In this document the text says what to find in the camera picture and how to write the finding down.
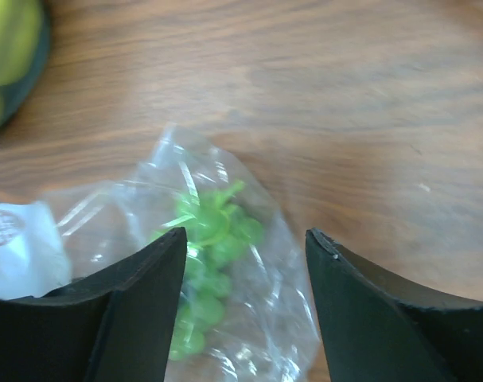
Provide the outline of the fake green leafy vegetable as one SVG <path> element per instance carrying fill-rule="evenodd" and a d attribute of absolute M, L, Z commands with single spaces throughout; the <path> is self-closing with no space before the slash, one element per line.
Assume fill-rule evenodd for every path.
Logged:
<path fill-rule="evenodd" d="M 224 318 L 224 301 L 232 292 L 228 267 L 241 259 L 264 233 L 262 223 L 234 202 L 243 191 L 241 180 L 222 189 L 182 193 L 175 217 L 154 232 L 152 240 L 183 227 L 187 255 L 169 359 L 181 361 L 202 353 L 205 334 Z"/>

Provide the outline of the clear zip top bag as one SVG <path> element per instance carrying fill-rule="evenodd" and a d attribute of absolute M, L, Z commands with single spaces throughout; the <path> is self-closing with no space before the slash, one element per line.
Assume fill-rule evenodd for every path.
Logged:
<path fill-rule="evenodd" d="M 55 189 L 25 204 L 0 203 L 0 299 L 41 298 L 154 242 L 182 193 L 241 180 L 234 199 L 264 228 L 228 267 L 232 292 L 202 353 L 168 358 L 162 381 L 302 381 L 318 334 L 297 240 L 277 203 L 233 154 L 168 128 L 124 178 Z"/>

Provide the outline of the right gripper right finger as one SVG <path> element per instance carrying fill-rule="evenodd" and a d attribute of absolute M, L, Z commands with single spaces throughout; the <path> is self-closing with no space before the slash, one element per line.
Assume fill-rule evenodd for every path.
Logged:
<path fill-rule="evenodd" d="M 397 275 L 313 228 L 306 262 L 333 381 L 483 381 L 483 302 Z"/>

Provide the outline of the fake green apple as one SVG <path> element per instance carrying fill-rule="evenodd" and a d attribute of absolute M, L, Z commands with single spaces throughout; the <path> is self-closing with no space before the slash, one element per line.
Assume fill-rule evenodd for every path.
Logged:
<path fill-rule="evenodd" d="M 0 86 L 29 71 L 43 25 L 39 1 L 0 0 Z"/>

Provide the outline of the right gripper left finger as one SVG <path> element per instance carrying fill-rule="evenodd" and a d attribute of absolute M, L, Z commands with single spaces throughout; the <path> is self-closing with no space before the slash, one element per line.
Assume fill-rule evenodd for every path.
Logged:
<path fill-rule="evenodd" d="M 41 298 L 0 299 L 0 381 L 162 381 L 185 269 L 175 228 Z"/>

